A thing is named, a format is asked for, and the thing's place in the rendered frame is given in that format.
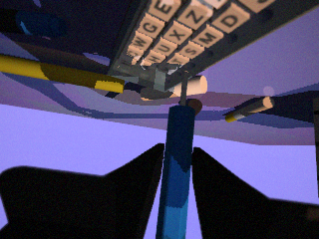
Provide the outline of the blue stylus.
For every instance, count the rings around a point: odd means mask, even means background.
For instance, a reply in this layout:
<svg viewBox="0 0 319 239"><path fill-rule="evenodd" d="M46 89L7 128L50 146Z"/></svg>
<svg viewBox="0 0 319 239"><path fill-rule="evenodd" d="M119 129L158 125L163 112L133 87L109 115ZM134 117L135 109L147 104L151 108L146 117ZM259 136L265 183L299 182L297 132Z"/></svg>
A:
<svg viewBox="0 0 319 239"><path fill-rule="evenodd" d="M195 109L186 106L183 71L179 106L169 108L156 239L185 239Z"/></svg>

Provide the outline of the grey keyboard with tan keys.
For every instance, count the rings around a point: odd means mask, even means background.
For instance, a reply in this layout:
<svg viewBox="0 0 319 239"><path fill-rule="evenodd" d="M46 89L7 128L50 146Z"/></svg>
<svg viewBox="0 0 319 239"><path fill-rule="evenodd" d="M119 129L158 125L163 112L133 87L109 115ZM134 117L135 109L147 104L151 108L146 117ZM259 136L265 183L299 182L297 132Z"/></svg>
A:
<svg viewBox="0 0 319 239"><path fill-rule="evenodd" d="M319 8L319 0L131 0L107 76L167 92Z"/></svg>

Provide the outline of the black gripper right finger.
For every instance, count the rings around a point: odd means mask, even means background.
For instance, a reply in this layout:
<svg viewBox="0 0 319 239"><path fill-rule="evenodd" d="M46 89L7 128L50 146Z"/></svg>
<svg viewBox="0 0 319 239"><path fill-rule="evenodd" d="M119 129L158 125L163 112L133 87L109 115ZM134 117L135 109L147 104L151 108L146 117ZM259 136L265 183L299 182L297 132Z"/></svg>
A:
<svg viewBox="0 0 319 239"><path fill-rule="evenodd" d="M202 239L319 239L319 204L268 197L196 146L191 177Z"/></svg>

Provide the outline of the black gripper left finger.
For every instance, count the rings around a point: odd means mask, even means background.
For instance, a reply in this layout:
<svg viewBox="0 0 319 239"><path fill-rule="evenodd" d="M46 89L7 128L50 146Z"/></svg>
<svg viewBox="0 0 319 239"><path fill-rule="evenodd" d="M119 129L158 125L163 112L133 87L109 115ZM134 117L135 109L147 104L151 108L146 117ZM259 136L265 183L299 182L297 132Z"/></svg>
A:
<svg viewBox="0 0 319 239"><path fill-rule="evenodd" d="M30 165L0 173L0 198L14 217L102 232L103 239L144 239L160 184L164 143L104 174Z"/></svg>

